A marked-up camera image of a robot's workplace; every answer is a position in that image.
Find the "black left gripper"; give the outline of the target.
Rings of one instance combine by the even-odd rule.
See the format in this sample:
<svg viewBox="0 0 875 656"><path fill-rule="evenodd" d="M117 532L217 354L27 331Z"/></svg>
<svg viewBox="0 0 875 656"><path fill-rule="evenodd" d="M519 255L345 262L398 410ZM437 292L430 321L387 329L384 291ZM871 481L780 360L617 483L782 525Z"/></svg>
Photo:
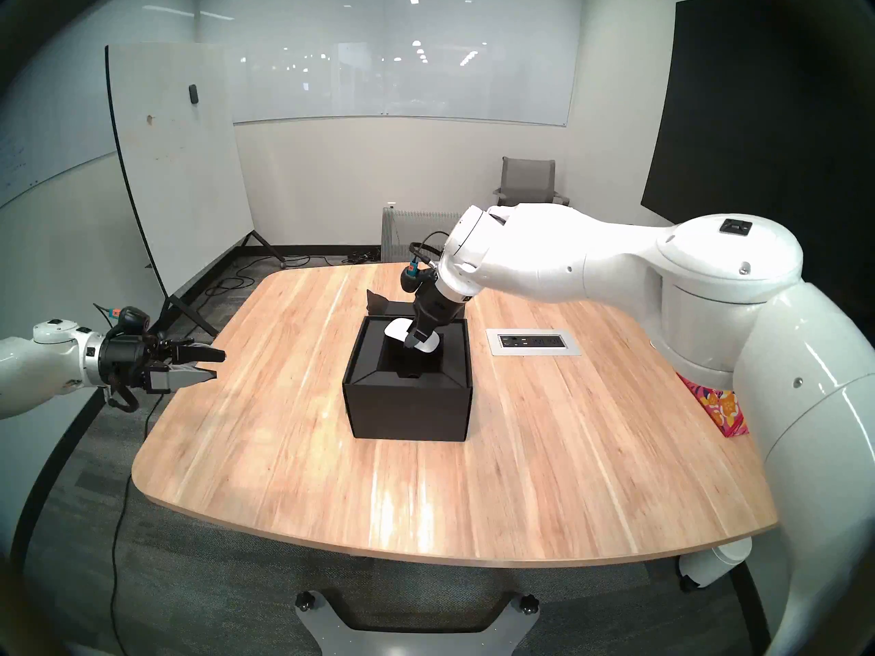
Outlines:
<svg viewBox="0 0 875 656"><path fill-rule="evenodd" d="M99 351L99 377L109 394L141 388L151 394L169 394L183 387L212 381L216 371L172 363L224 362L226 353L194 341L171 341L164 334L109 332Z"/></svg>

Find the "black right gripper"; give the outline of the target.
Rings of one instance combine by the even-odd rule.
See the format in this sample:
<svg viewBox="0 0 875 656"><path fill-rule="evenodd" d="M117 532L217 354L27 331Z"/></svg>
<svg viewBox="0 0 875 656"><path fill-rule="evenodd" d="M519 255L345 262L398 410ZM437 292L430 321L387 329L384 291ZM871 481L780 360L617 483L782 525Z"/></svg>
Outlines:
<svg viewBox="0 0 875 656"><path fill-rule="evenodd" d="M405 348L411 350L435 350L436 328L448 325L470 301L469 296L444 295L438 286L436 275L422 275L415 292L414 318L404 338Z"/></svg>

